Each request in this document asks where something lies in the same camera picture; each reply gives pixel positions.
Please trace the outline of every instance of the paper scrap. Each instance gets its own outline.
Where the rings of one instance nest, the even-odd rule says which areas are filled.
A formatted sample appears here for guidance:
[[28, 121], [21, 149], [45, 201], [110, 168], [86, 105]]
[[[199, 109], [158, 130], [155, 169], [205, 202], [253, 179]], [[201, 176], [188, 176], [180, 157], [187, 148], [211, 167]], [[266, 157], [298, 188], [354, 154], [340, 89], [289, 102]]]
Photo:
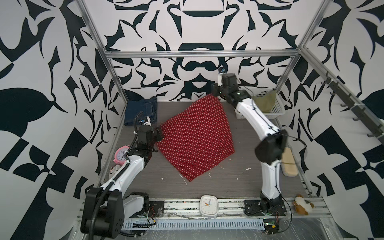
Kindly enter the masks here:
[[181, 174], [179, 174], [180, 177], [184, 180], [185, 184], [188, 186], [187, 182], [185, 181], [185, 179], [183, 178], [183, 176], [181, 176]]

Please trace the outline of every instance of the red patterned fabric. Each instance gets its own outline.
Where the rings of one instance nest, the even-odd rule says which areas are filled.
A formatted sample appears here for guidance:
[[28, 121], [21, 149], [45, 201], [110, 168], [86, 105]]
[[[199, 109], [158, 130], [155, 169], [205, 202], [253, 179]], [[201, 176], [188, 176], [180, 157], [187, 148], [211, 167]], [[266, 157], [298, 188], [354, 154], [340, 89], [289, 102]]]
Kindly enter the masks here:
[[207, 95], [161, 125], [157, 146], [165, 158], [192, 181], [235, 152], [220, 100]]

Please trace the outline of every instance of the plush toy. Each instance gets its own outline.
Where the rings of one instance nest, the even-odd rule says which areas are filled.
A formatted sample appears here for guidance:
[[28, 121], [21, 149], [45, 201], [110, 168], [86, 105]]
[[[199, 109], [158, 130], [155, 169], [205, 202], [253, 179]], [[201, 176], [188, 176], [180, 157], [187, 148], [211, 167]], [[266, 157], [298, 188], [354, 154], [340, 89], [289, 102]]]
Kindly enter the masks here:
[[301, 194], [298, 194], [295, 200], [293, 201], [293, 204], [296, 207], [296, 212], [298, 212], [301, 215], [308, 215], [312, 212], [313, 203], [309, 202], [308, 200], [305, 200]]

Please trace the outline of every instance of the green cloth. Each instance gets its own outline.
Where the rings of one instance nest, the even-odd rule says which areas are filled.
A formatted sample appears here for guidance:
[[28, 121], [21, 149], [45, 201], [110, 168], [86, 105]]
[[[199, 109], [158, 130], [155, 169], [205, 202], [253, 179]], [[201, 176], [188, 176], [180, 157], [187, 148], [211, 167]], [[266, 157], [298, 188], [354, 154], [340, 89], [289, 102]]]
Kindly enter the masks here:
[[276, 91], [270, 91], [262, 97], [252, 97], [260, 111], [263, 113], [270, 113], [276, 101]]

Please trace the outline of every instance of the patterned wall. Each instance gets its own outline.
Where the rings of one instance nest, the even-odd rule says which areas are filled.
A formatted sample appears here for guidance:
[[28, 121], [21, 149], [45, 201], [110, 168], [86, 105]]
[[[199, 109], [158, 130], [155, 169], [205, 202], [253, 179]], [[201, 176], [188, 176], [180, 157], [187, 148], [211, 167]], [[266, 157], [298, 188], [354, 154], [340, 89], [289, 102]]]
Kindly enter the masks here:
[[[321, 0], [86, 0], [109, 51], [295, 49]], [[289, 57], [115, 59], [129, 99], [194, 101], [217, 69], [275, 87]]]
[[[383, 117], [384, 3], [335, 0], [310, 50], [378, 117]], [[280, 96], [283, 128], [314, 193], [323, 196], [344, 237], [384, 237], [384, 146], [301, 58]]]
[[0, 3], [2, 239], [67, 239], [124, 103], [73, 0]]

